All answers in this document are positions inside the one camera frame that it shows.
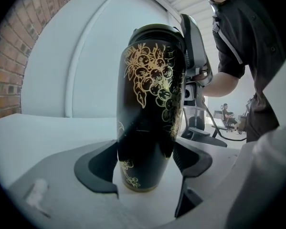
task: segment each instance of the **gray strap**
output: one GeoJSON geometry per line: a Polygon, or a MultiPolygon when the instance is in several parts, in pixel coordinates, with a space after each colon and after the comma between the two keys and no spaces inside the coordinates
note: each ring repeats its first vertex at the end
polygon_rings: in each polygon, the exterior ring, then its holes
{"type": "Polygon", "coordinates": [[[221,39],[225,42],[225,44],[228,45],[228,47],[231,49],[232,53],[235,55],[237,61],[239,62],[239,64],[242,64],[243,61],[241,60],[241,58],[239,57],[236,49],[230,44],[229,40],[225,37],[225,35],[222,33],[219,24],[217,21],[214,21],[213,24],[213,31],[217,32],[219,34],[219,36],[221,37],[221,39]]]}

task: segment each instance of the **seated person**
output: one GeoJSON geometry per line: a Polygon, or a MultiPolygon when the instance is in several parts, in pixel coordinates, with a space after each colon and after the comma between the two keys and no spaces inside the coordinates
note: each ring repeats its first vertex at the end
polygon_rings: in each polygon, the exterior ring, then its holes
{"type": "Polygon", "coordinates": [[[238,122],[235,120],[235,118],[233,117],[234,116],[234,113],[233,112],[228,112],[227,111],[228,109],[228,104],[224,104],[223,105],[223,114],[224,114],[224,119],[230,123],[230,124],[234,124],[234,130],[237,131],[237,128],[238,128],[238,122]]]}

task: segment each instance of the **person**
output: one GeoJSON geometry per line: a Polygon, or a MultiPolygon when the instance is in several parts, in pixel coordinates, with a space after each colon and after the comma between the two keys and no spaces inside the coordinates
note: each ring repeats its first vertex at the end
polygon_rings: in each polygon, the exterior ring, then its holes
{"type": "Polygon", "coordinates": [[[263,90],[286,59],[286,0],[210,0],[210,3],[215,9],[213,23],[221,30],[213,29],[220,62],[218,73],[204,87],[203,95],[222,97],[231,93],[249,65],[255,95],[247,117],[247,142],[256,141],[279,126],[263,90]]]}
{"type": "Polygon", "coordinates": [[[225,119],[227,119],[228,123],[231,123],[234,125],[235,133],[237,133],[238,128],[238,122],[235,120],[234,113],[228,112],[228,104],[223,104],[223,110],[222,113],[224,114],[225,119]]]}

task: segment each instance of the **cable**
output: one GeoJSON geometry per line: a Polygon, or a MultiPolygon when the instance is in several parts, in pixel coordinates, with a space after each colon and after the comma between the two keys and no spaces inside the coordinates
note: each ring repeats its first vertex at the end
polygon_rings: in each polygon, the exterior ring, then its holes
{"type": "Polygon", "coordinates": [[[221,136],[223,139],[226,139],[226,140],[229,140],[229,141],[236,141],[236,142],[241,142],[241,141],[244,141],[244,140],[247,139],[247,138],[244,138],[244,139],[230,139],[230,138],[224,137],[224,136],[221,134],[221,132],[220,132],[218,126],[216,125],[216,123],[215,123],[215,121],[214,121],[214,118],[213,118],[213,116],[211,115],[211,113],[210,113],[208,107],[206,106],[205,102],[204,102],[203,100],[202,100],[202,102],[203,102],[204,106],[206,107],[206,112],[209,114],[209,116],[210,116],[210,118],[211,118],[211,120],[212,120],[212,122],[213,122],[213,124],[214,124],[215,130],[218,132],[218,135],[219,135],[219,136],[221,136]]]}

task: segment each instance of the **corrugated ceiling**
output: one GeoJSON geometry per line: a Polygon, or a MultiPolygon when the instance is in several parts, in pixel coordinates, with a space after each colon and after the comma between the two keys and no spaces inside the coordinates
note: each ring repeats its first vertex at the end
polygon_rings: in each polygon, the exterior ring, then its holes
{"type": "Polygon", "coordinates": [[[204,47],[209,58],[213,73],[217,73],[219,63],[218,50],[212,34],[213,10],[208,0],[166,0],[179,13],[192,16],[202,34],[204,47]]]}

